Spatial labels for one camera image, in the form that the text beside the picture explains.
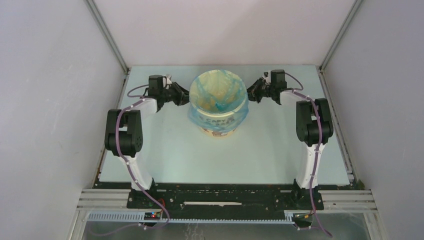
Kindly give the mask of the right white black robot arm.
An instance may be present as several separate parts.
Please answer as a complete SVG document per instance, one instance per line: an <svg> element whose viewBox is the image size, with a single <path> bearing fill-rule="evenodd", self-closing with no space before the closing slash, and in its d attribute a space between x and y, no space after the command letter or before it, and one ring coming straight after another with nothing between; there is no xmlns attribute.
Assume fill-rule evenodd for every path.
<svg viewBox="0 0 424 240"><path fill-rule="evenodd" d="M318 186L318 170L322 152L334 134L330 105L326 98L313 98L302 93L304 85L283 69L264 72L247 88L248 100L260 103L270 98L278 105L295 100L295 131L302 143L301 165L294 183L300 189L291 194L291 204L304 209L311 202L310 194Z"/></svg>

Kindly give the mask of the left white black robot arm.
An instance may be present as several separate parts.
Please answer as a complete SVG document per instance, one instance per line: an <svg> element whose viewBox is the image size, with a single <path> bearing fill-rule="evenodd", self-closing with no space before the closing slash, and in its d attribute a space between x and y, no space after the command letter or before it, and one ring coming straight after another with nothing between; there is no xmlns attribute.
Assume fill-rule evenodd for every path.
<svg viewBox="0 0 424 240"><path fill-rule="evenodd" d="M121 109L107 112L104 146L124 164L131 178L131 187L142 191L138 201L145 208L153 208L158 202L158 194L150 190L154 178L141 164L141 150L144 143L143 119L156 114L166 103L183 106L189 103L189 90L172 81L171 75L151 75L148 83L135 87L144 89L143 94L127 97L136 98L135 103Z"/></svg>

